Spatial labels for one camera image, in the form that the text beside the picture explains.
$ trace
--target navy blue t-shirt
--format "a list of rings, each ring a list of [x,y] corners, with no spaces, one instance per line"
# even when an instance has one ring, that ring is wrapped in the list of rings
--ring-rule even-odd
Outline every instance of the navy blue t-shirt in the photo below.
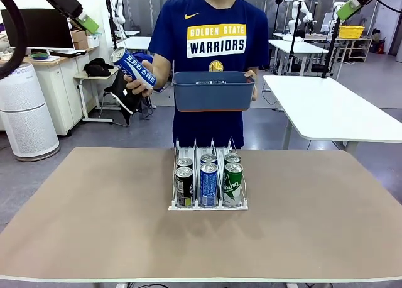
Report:
[[[169,0],[163,6],[149,50],[170,62],[175,72],[244,71],[268,64],[268,20],[258,8],[236,0],[215,9],[205,0]],[[242,112],[175,111],[173,142],[206,147],[211,140],[244,146]]]

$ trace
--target can dispenser rack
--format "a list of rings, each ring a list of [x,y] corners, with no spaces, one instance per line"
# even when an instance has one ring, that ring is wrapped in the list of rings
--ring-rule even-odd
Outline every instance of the can dispenser rack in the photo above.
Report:
[[[240,205],[234,207],[226,207],[223,205],[223,185],[224,185],[224,157],[229,153],[237,153],[236,148],[232,147],[232,142],[229,141],[227,147],[215,147],[214,141],[211,142],[210,147],[198,147],[197,141],[194,147],[181,147],[179,141],[176,142],[175,148],[175,163],[173,165],[173,195],[171,199],[171,206],[169,206],[170,211],[246,211],[247,206],[247,188],[244,176],[242,176],[241,184],[241,201]],[[217,199],[216,205],[214,207],[203,207],[200,204],[200,168],[201,162],[200,158],[204,154],[214,154],[217,157],[218,166],[218,186],[217,186]],[[176,199],[176,165],[179,158],[191,158],[193,160],[193,201],[192,206],[187,208],[182,208],[177,205]]]

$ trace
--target yellow bin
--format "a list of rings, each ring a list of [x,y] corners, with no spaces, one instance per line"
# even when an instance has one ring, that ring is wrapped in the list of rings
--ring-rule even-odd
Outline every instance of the yellow bin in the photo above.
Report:
[[[360,38],[363,31],[363,26],[341,26],[339,38]]]

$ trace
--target blue plastic bin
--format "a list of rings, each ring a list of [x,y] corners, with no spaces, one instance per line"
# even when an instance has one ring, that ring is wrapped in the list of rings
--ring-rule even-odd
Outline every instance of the blue plastic bin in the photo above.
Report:
[[[244,72],[177,72],[173,86],[176,107],[181,112],[246,111],[254,80],[245,77]]]

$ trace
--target hand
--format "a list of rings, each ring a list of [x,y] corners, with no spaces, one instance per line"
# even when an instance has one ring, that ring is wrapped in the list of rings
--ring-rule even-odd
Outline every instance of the hand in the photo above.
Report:
[[[252,70],[247,71],[247,72],[244,74],[244,76],[245,76],[245,77],[252,77],[252,78],[254,79],[254,82],[257,81],[257,74],[256,74],[254,71],[252,71]],[[257,98],[258,98],[258,90],[257,90],[256,85],[254,84],[253,96],[251,97],[251,100],[252,100],[252,101],[256,101]]]
[[[149,61],[143,60],[142,64],[151,73],[153,72],[152,64]],[[145,84],[143,84],[140,80],[138,80],[138,79],[133,80],[133,78],[131,76],[125,75],[124,80],[128,83],[126,86],[127,89],[132,90],[134,95],[142,93],[144,97],[147,97],[147,96],[150,96],[153,92],[152,89],[148,90],[146,88]]]

